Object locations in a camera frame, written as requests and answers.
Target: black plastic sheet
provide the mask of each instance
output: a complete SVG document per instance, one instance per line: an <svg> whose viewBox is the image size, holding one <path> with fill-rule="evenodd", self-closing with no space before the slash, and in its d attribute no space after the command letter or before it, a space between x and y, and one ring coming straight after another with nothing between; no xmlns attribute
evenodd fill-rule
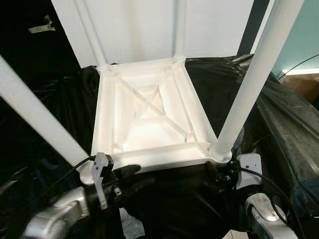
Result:
<svg viewBox="0 0 319 239"><path fill-rule="evenodd" d="M250 60L251 56L186 61L187 71L217 136ZM98 83L96 70L88 67L72 77L42 75L29 85L88 153ZM16 238L32 214L80 182L75 172L51 195L39 200L41 190L60 178L70 165L3 101L0 125L0 236ZM261 154L264 174L285 190L298 215L319 216L318 112L270 76L241 135L234 156ZM241 206L232 194L212 194L213 185L208 183L203 165L182 170L178 175L176 171L156 173L158 183L128 202L129 213L144 222L149 235L218 238L230 228L245 228L240 225ZM272 188L266 186L265 190L271 192ZM94 238L90 228L88 234L74 230L71 237Z"/></svg>

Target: wire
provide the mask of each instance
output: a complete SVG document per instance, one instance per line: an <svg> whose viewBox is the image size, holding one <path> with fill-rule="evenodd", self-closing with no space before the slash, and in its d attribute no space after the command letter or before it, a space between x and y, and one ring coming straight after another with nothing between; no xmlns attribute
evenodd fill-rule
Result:
<svg viewBox="0 0 319 239"><path fill-rule="evenodd" d="M305 63L306 61L309 61L315 57L319 56L319 54L317 54L316 56L313 56L311 58L308 58L307 60L304 60L303 62L299 63L297 66L300 66L301 64ZM293 68L291 68L289 71L287 71L286 73L284 73L281 77L278 78L278 80L280 80L282 77L284 77L288 72L290 72L291 70L295 69L297 66L294 66Z"/></svg>
<svg viewBox="0 0 319 239"><path fill-rule="evenodd" d="M278 194L274 194L273 196L271 196L271 198L270 198L271 205L273 206L275 212L277 213L277 215L281 219L281 221L283 221L288 227L290 227L290 225L288 224L288 221L286 219L284 219L284 217L281 216L281 214L279 213L279 211L277 209L277 205L274 202L274 196L278 196L280 198L280 196Z"/></svg>
<svg viewBox="0 0 319 239"><path fill-rule="evenodd" d="M77 165L75 165L73 168L71 168L67 173L65 173L59 180L57 180L55 183L51 184L49 187L43 190L42 196L46 193L48 193L52 188L54 188L56 185L58 185L60 182L62 182L68 175L70 175L73 171L75 171L78 167L82 166L84 163L86 163L89 160L94 159L94 157L87 157L86 159L79 162Z"/></svg>
<svg viewBox="0 0 319 239"><path fill-rule="evenodd" d="M287 203L288 207L289 207L289 210L290 212L292 213L293 217L295 218L297 224L298 224L298 227L300 229L300 232L303 236L304 239L306 239L306 236L305 236L305 233L304 233L304 230L301 226L301 223L299 221L299 218L297 216L297 213L295 211L295 209L293 208L293 206L290 204L289 202L289 199L288 197L286 196L286 194L284 193L284 191L276 184L274 183L272 180L270 180L269 178L265 177L264 175L260 174L260 173L257 173L255 171L252 171L252 170L249 170L247 168L240 168L241 171L244 171L244 172L247 172L247 173L251 173L251 174L254 174L262 179L264 179L265 181L269 182L274 188L276 188L278 190L278 192L281 194L281 196L283 197L284 201Z"/></svg>

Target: white cylindrical strut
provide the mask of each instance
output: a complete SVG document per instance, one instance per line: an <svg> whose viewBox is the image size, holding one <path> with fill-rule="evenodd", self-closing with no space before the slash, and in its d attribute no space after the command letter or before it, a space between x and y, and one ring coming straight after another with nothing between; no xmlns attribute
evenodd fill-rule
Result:
<svg viewBox="0 0 319 239"><path fill-rule="evenodd" d="M74 0L78 13L80 15L80 19L82 21L84 30L89 39L91 48L93 50L95 59L97 61L97 70L103 71L106 70L109 66L107 64L106 59L103 54L103 50L99 41L99 38L95 32L94 25L92 23L91 17L87 10L85 0Z"/></svg>
<svg viewBox="0 0 319 239"><path fill-rule="evenodd" d="M185 24L186 24L186 0L176 1L176 19L175 19L175 50L174 58L176 60L185 59Z"/></svg>
<svg viewBox="0 0 319 239"><path fill-rule="evenodd" d="M88 157L84 149L1 56L0 96L72 166ZM83 183L88 182L90 177L88 175Z"/></svg>
<svg viewBox="0 0 319 239"><path fill-rule="evenodd" d="M272 70L304 0L277 0L240 86L217 143L211 148L217 163L227 163L231 148Z"/></svg>

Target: white panel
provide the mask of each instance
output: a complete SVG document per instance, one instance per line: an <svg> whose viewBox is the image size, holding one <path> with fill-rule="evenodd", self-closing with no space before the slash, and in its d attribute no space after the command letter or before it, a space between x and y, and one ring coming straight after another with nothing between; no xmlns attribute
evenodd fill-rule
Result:
<svg viewBox="0 0 319 239"><path fill-rule="evenodd" d="M52 2L80 66L96 65L73 0ZM86 3L108 63L172 56L173 0L87 0ZM236 55L252 4L253 0L188 0L186 57Z"/></svg>
<svg viewBox="0 0 319 239"><path fill-rule="evenodd" d="M253 0L188 0L186 57L237 55L253 2Z"/></svg>

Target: teal wall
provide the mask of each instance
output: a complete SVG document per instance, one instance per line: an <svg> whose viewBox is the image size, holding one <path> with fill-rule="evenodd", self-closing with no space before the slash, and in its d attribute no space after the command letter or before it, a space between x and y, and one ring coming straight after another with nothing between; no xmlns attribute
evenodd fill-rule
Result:
<svg viewBox="0 0 319 239"><path fill-rule="evenodd" d="M305 0L273 68L276 76L319 53L319 0ZM316 57L296 69L319 67Z"/></svg>

